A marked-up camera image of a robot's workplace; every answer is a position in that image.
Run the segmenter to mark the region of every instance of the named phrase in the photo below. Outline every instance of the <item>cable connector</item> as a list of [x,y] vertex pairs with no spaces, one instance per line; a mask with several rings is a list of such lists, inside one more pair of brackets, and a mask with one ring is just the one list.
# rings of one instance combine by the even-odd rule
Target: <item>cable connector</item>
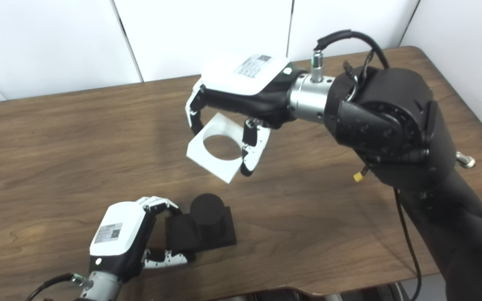
[[89,289],[94,285],[94,282],[92,280],[89,280],[85,276],[81,276],[79,274],[73,274],[71,281],[78,286],[82,286],[85,289]]

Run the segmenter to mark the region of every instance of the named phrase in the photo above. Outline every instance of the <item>wood grain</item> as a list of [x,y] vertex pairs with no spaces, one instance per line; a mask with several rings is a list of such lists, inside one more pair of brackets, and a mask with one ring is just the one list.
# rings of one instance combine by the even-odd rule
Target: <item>wood grain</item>
[[[478,161],[460,173],[482,198],[480,122],[420,50],[387,56],[432,87],[457,148]],[[364,57],[325,59],[326,74]],[[281,287],[327,294],[413,277],[392,190],[373,176],[354,183],[362,163],[324,126],[300,120],[273,131],[253,176],[230,185],[187,159],[192,134],[183,107],[196,80],[0,102],[0,300],[23,300],[61,273],[86,274],[107,207],[151,195],[185,210],[200,193],[219,195],[232,208],[238,244],[200,253],[191,265],[144,271],[119,300],[198,301]],[[206,109],[204,120],[213,114]],[[164,246],[163,233],[159,220],[150,246]],[[412,236],[423,271],[436,272]],[[39,299],[78,294],[62,284]]]

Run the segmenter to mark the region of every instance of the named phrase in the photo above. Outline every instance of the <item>screw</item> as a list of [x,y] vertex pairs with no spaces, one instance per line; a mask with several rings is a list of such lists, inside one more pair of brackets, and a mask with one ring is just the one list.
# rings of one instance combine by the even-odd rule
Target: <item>screw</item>
[[394,130],[392,128],[386,128],[383,132],[384,137],[388,138],[394,135]]
[[360,126],[360,132],[367,133],[367,131],[369,131],[369,124],[364,123]]

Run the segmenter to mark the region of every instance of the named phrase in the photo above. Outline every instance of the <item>black cylinder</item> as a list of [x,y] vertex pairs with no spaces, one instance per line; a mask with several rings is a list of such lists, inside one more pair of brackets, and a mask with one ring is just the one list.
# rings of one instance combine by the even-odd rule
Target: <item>black cylinder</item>
[[213,242],[222,237],[226,228],[224,211],[224,203],[212,193],[201,194],[193,200],[190,215],[198,238]]

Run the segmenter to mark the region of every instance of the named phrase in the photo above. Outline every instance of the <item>metal connector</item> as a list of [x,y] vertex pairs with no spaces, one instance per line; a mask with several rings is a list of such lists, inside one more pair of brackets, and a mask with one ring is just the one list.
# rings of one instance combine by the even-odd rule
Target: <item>metal connector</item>
[[321,50],[314,50],[312,57],[312,82],[323,81],[323,53]]
[[72,282],[77,284],[78,286],[82,286],[84,289],[90,289],[94,285],[94,282],[92,282],[92,280],[88,280],[88,278],[79,274],[74,274],[74,276],[72,277]]
[[457,152],[457,162],[459,163],[460,166],[466,169],[472,168],[476,164],[476,161],[474,158],[472,158],[471,156],[465,156],[461,152]]

